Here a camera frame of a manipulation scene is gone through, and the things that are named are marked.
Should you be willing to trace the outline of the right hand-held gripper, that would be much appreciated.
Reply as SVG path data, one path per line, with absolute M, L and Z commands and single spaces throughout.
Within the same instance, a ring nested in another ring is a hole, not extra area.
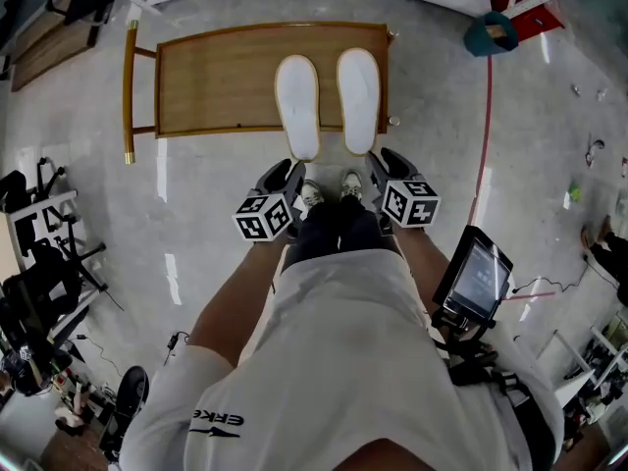
M 374 152 L 366 155 L 369 178 L 380 192 L 374 205 L 382 234 L 391 236 L 394 225 L 410 229 L 431 226 L 438 214 L 441 197 L 401 154 L 383 147 L 381 156 L 389 174 L 409 174 L 404 178 L 387 178 L 387 169 L 379 157 Z

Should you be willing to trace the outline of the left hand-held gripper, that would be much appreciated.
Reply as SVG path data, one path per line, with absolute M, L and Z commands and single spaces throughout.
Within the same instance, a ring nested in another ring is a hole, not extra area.
M 232 214 L 244 240 L 269 242 L 285 231 L 294 236 L 301 217 L 295 202 L 305 181 L 306 166 L 298 162 L 290 171 L 291 166 L 290 159 L 272 166 Z

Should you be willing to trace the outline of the white slipper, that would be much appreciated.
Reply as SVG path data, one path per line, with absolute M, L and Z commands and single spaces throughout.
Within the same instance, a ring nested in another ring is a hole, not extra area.
M 292 157 L 313 161 L 321 149 L 319 84 L 313 63 L 302 55 L 285 57 L 276 70 L 274 91 Z
M 344 143 L 356 156 L 366 155 L 376 142 L 381 80 L 374 56 L 362 48 L 347 49 L 337 63 Z

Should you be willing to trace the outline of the person's right forearm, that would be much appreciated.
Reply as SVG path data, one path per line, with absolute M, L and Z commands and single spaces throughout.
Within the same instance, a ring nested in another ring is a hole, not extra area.
M 449 260 L 422 229 L 393 228 L 394 235 L 410 268 L 419 296 L 431 311 L 433 297 L 445 275 Z

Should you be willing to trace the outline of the person's left forearm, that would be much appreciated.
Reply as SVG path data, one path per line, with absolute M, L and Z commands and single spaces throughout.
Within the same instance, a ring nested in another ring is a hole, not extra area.
M 251 338 L 288 238 L 253 244 L 200 313 L 188 344 L 212 350 L 236 366 Z

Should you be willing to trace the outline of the person's right shoe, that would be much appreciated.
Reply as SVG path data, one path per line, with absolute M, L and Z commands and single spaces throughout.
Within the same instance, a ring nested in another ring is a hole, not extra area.
M 360 174 L 354 170 L 348 170 L 341 181 L 340 199 L 353 197 L 357 201 L 362 200 L 362 180 Z

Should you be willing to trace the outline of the person's black trousers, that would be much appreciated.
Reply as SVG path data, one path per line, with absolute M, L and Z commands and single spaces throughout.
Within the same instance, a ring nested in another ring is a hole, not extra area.
M 394 240 L 381 233 L 376 215 L 355 196 L 338 203 L 322 202 L 309 209 L 295 244 L 287 251 L 283 271 L 306 260 L 369 249 L 399 254 Z

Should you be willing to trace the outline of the wooden shelf cart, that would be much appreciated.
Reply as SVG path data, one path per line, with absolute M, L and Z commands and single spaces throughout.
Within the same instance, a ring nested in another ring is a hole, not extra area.
M 281 131 L 274 80 L 290 55 L 310 60 L 318 76 L 319 128 L 343 129 L 337 89 L 337 61 L 351 48 L 367 50 L 380 73 L 377 130 L 388 118 L 388 59 L 394 35 L 385 25 L 348 22 L 270 23 L 236 26 L 160 43 L 155 50 L 137 46 L 138 22 L 128 24 L 123 74 L 123 128 L 127 163 L 135 161 L 134 138 L 152 133 L 176 136 Z M 154 122 L 132 122 L 134 60 L 154 60 Z

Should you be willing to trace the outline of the black tablet monitor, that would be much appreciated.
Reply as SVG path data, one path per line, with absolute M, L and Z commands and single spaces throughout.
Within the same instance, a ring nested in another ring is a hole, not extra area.
M 433 301 L 481 326 L 493 326 L 513 263 L 478 227 L 466 226 Z

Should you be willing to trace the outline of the teal waste bin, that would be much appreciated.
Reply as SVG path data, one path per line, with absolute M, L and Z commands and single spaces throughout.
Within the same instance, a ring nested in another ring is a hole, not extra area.
M 471 24 L 464 34 L 463 44 L 474 57 L 488 57 L 516 49 L 519 36 L 508 17 L 491 11 Z

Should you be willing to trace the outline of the person's white t-shirt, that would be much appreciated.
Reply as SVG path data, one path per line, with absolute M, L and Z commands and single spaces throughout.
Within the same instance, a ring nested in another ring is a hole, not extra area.
M 550 381 L 503 323 L 483 341 L 493 374 L 457 386 L 399 255 L 297 263 L 241 365 L 187 345 L 156 373 L 122 471 L 333 471 L 379 440 L 434 471 L 551 468 L 564 429 Z

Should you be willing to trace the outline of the black waist harness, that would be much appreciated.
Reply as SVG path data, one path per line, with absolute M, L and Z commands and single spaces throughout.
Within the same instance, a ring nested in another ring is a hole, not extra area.
M 449 356 L 452 383 L 489 390 L 516 471 L 551 471 L 564 436 L 562 409 L 531 352 L 502 322 L 472 332 L 468 319 L 439 309 L 431 324 L 446 331 L 435 345 Z

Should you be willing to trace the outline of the red cabinet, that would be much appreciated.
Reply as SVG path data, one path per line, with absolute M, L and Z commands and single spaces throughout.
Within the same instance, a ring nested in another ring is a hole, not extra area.
M 492 10 L 503 12 L 524 0 L 491 0 Z M 557 28 L 565 28 L 556 4 L 543 4 L 510 19 L 520 42 Z

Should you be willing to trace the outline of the black round device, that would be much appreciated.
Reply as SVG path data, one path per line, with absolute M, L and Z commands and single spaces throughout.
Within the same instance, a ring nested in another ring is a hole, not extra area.
M 121 430 L 126 430 L 132 419 L 142 409 L 149 393 L 146 371 L 132 366 L 123 376 L 117 392 L 114 416 Z

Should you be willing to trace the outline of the wooden floor platform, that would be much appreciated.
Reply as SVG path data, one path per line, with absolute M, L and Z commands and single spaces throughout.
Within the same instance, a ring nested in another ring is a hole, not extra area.
M 18 92 L 52 69 L 93 48 L 97 43 L 100 26 L 95 20 L 106 20 L 109 4 L 99 6 L 86 18 L 71 25 L 64 17 L 44 10 L 17 37 L 10 54 L 11 91 Z

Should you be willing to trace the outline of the white low shelf unit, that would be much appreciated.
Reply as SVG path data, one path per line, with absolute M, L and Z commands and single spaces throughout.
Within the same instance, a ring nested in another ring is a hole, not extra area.
M 617 313 L 601 331 L 592 327 L 590 335 L 579 351 L 559 331 L 553 333 L 572 357 L 554 392 L 565 414 L 581 426 L 597 423 L 628 383 L 628 318 Z

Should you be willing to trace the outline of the white frame desk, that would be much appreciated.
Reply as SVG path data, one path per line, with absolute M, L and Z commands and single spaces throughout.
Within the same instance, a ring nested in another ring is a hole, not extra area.
M 26 269 L 15 224 L 28 216 L 62 205 L 78 196 L 76 189 L 36 202 L 15 213 L 0 211 L 0 284 Z

